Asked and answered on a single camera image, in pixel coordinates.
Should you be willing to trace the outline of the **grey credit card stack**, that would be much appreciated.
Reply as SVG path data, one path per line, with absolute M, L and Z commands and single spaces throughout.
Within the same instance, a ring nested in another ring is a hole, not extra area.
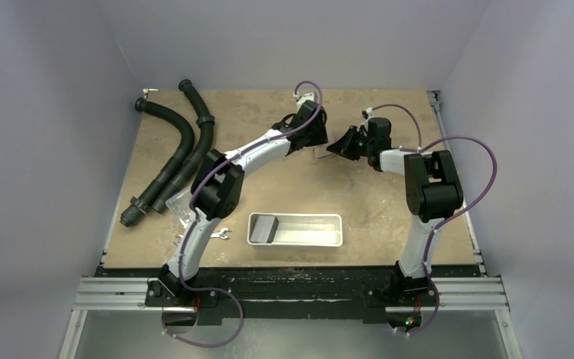
M 260 215 L 250 234 L 253 244 L 270 244 L 274 240 L 279 225 L 278 218 L 273 215 Z

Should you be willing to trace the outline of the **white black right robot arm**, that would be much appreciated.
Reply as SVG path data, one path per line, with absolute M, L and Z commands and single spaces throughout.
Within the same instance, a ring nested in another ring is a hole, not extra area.
M 389 120 L 374 117 L 351 126 L 327 151 L 357 161 L 367 159 L 378 172 L 404 176 L 407 208 L 412 215 L 405 249 L 393 267 L 390 284 L 382 292 L 399 304 L 408 304 L 429 290 L 433 246 L 441 236 L 439 224 L 463 205 L 463 190 L 448 150 L 411 153 L 392 147 Z

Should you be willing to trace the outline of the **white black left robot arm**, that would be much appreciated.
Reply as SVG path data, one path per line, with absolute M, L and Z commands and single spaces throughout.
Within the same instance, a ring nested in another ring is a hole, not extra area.
M 304 147 L 321 144 L 323 141 L 317 139 L 317 135 L 325 130 L 323 110 L 320 102 L 300 99 L 297 112 L 289 123 L 275 123 L 261 137 L 238 149 L 207 153 L 190 190 L 191 222 L 173 256 L 158 275 L 164 297 L 173 305 L 187 304 L 193 292 L 200 291 L 189 281 L 198 273 L 201 257 L 213 232 L 239 204 L 246 176 Z

